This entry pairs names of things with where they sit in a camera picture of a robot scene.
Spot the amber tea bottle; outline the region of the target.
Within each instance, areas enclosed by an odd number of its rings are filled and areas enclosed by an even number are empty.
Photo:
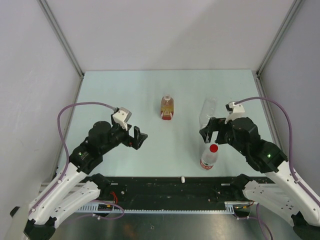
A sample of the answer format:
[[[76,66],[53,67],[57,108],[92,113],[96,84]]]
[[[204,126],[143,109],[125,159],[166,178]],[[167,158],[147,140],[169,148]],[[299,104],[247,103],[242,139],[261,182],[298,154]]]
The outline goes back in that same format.
[[[174,116],[174,99],[169,95],[165,95],[160,103],[160,118],[165,121],[172,120]]]

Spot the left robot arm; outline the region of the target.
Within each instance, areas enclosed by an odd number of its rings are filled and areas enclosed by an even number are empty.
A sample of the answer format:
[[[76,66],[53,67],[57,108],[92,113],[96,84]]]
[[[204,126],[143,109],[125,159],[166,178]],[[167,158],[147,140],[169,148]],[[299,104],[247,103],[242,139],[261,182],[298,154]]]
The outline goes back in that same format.
[[[68,164],[33,201],[24,221],[24,235],[30,240],[49,240],[56,229],[79,208],[110,196],[109,181],[100,173],[92,175],[79,190],[70,191],[102,161],[103,156],[120,144],[138,150],[148,135],[135,126],[98,121],[88,136],[68,157]]]

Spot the clear plastic bottle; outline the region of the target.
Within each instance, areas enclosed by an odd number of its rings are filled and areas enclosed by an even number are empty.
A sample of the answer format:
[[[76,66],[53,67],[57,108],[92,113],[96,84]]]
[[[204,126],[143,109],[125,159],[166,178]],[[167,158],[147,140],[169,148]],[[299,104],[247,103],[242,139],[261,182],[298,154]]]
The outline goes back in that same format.
[[[216,99],[212,97],[207,97],[202,105],[200,115],[199,115],[199,125],[200,129],[207,126],[210,118],[215,116],[216,111]]]

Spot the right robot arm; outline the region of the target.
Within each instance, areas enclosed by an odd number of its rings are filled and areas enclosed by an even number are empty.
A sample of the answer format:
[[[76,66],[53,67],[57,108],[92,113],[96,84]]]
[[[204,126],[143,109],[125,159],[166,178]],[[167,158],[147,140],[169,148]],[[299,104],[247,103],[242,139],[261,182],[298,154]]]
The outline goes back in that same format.
[[[241,174],[237,183],[230,188],[231,196],[242,201],[244,198],[263,205],[288,222],[302,240],[320,238],[320,207],[298,186],[290,172],[289,160],[274,143],[261,138],[258,127],[248,117],[227,121],[212,117],[201,125],[199,133],[209,143],[217,133],[218,145],[228,144],[245,157],[246,162],[257,172],[272,180],[284,196],[264,189],[262,184]]]

